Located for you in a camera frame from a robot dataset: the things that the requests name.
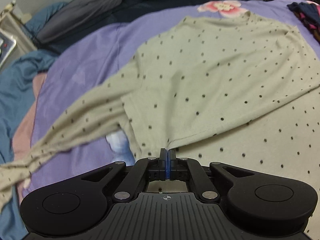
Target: purple bedsheet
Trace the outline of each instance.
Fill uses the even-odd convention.
[[[241,1],[242,8],[261,16],[297,25],[301,34],[320,56],[320,46],[309,31],[287,8],[301,0]],[[108,25],[66,50],[50,68],[38,97],[32,144],[45,135],[53,122],[77,98],[116,73],[149,38],[175,26],[185,16],[221,17],[220,14],[197,11],[198,6],[163,10],[138,18],[130,24]],[[29,192],[72,176],[106,165],[115,158],[132,165],[130,153],[115,153],[106,138],[60,153],[32,175]]]

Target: blue blanket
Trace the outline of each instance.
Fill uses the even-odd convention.
[[[32,51],[10,64],[0,74],[0,164],[13,161],[11,141],[23,117],[35,101],[32,80],[57,58],[46,50]],[[27,230],[19,214],[16,191],[0,214],[0,238],[20,240]]]

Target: pink flower print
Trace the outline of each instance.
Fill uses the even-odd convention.
[[[198,12],[220,12],[225,18],[235,18],[248,11],[240,6],[241,3],[237,0],[211,1],[200,5]]]

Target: pink cloth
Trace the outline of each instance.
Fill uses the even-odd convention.
[[[26,116],[23,118],[22,122],[20,123],[19,127],[17,128],[13,136],[12,148],[14,152],[15,161],[22,159],[30,150],[30,142],[31,142],[33,125],[34,125],[35,115],[36,115],[37,98],[46,77],[47,77],[46,73],[40,73],[36,75],[32,81],[33,93],[35,95],[36,100],[30,107],[29,111],[27,112]],[[23,184],[24,184],[24,181],[21,181],[16,185],[17,194],[19,197],[19,204],[23,199],[22,197]]]

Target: ribbed black surface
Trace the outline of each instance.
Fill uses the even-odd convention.
[[[130,203],[113,206],[95,228],[77,236],[45,238],[34,233],[25,240],[262,240],[235,227],[217,204],[203,204],[193,193],[140,193]],[[302,233],[273,240],[307,240]]]

